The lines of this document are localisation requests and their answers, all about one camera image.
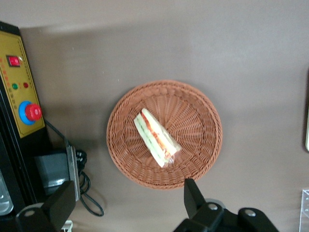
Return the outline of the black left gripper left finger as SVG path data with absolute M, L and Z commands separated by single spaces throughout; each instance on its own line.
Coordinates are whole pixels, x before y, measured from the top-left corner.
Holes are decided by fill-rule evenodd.
M 16 218 L 18 232 L 59 232 L 76 205 L 73 181 L 65 181 L 42 204 L 29 205 Z

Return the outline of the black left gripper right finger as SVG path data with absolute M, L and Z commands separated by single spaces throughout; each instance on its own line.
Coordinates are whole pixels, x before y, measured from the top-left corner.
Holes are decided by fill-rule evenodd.
M 188 218 L 176 232 L 277 232 L 278 229 L 264 212 L 244 207 L 237 214 L 218 201 L 206 201 L 191 178 L 184 181 L 184 206 Z

